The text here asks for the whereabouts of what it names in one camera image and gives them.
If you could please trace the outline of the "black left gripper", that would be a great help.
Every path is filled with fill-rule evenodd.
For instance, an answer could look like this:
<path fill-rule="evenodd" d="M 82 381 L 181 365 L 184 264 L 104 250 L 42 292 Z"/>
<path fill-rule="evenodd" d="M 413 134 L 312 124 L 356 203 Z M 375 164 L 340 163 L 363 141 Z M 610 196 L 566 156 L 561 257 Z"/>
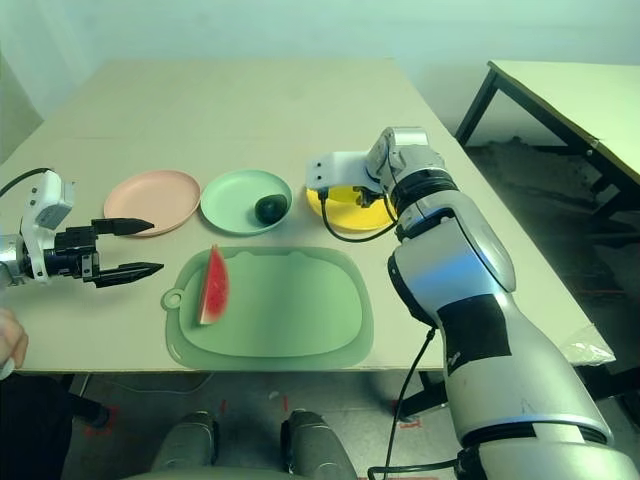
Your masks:
<path fill-rule="evenodd" d="M 153 224 L 137 218 L 93 219 L 91 226 L 70 227 L 55 234 L 53 247 L 44 250 L 49 277 L 70 276 L 92 282 L 97 288 L 133 283 L 164 268 L 163 264 L 134 262 L 101 270 L 96 242 L 98 235 L 134 235 L 152 229 Z"/>

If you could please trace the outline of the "bystander bare hand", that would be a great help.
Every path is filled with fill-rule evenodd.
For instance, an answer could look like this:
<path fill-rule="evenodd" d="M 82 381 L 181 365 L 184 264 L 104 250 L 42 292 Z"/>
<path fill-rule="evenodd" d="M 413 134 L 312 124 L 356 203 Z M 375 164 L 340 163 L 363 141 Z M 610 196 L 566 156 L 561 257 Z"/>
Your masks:
<path fill-rule="evenodd" d="M 14 313 L 2 308 L 1 316 L 1 365 L 12 359 L 16 368 L 21 368 L 26 356 L 29 338 Z"/>

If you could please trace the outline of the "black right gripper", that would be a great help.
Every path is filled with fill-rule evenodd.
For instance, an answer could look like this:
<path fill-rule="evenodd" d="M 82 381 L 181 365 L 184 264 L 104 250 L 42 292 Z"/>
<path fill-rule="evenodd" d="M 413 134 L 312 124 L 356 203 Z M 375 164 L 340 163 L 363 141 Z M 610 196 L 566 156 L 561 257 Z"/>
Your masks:
<path fill-rule="evenodd" d="M 365 186 L 353 186 L 355 203 L 361 208 L 370 208 L 376 201 L 383 200 L 385 194 L 381 191 L 374 191 Z"/>

